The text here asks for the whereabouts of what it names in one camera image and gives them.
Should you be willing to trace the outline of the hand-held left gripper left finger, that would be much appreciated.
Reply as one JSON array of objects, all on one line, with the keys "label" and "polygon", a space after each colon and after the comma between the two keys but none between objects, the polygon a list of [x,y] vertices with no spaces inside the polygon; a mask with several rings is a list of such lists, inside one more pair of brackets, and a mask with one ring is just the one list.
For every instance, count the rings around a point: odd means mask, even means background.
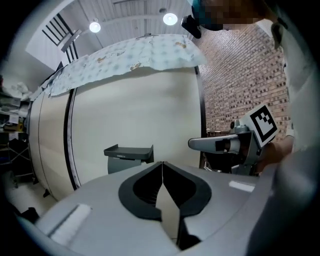
[{"label": "hand-held left gripper left finger", "polygon": [[57,202],[36,222],[48,235],[78,204],[91,207],[68,249],[83,256],[175,256],[180,252],[156,220],[137,218],[120,202],[118,190],[127,178],[152,163],[93,179]]}]

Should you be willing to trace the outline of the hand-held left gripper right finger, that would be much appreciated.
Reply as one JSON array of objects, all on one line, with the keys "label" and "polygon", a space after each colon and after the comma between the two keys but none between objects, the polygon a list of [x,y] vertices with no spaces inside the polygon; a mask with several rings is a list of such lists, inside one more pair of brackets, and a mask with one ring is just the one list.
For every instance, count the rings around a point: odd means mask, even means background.
[{"label": "hand-held left gripper right finger", "polygon": [[182,251],[247,251],[272,190],[273,166],[260,177],[162,164],[163,183],[179,208]]}]

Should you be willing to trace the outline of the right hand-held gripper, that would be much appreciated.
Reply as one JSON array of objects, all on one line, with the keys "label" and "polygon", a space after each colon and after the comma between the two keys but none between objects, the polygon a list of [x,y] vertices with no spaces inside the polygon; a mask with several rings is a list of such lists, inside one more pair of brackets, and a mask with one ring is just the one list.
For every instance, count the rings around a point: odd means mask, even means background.
[{"label": "right hand-held gripper", "polygon": [[234,122],[234,134],[227,136],[191,138],[189,148],[201,152],[231,152],[237,155],[231,173],[253,175],[264,147],[278,134],[271,111],[265,104],[247,112]]}]

